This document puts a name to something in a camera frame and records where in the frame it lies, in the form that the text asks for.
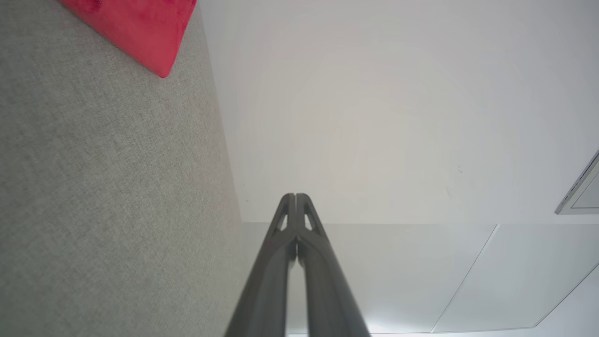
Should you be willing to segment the red Bulls 23 jersey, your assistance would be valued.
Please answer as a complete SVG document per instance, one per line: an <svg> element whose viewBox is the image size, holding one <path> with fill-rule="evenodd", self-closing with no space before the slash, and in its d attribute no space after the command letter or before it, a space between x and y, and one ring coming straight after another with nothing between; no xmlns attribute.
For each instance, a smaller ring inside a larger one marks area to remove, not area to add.
<svg viewBox="0 0 599 337"><path fill-rule="evenodd" d="M160 78L168 77L197 0L59 0Z"/></svg>

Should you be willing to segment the grey fabric sofa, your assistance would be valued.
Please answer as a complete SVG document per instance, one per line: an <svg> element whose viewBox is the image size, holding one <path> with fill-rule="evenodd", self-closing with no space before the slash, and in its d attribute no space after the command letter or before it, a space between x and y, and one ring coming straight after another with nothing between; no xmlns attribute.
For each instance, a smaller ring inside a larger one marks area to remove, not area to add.
<svg viewBox="0 0 599 337"><path fill-rule="evenodd" d="M223 337L241 239L200 6L162 79L0 0L0 337Z"/></svg>

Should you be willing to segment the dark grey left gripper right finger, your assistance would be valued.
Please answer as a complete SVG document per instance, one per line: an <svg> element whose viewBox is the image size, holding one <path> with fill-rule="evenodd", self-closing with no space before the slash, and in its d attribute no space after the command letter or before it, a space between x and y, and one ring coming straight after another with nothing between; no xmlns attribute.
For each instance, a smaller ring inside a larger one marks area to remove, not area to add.
<svg viewBox="0 0 599 337"><path fill-rule="evenodd" d="M297 194L298 258L304 269L309 337L370 337L311 198Z"/></svg>

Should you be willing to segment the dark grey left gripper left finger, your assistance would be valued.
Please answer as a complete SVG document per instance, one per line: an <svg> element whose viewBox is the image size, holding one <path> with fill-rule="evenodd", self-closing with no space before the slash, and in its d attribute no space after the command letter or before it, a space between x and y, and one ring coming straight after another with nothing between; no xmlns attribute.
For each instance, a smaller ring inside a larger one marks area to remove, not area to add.
<svg viewBox="0 0 599 337"><path fill-rule="evenodd" d="M295 194L285 194L276 209L249 273L225 337L286 337L289 270L297 257L293 216Z"/></svg>

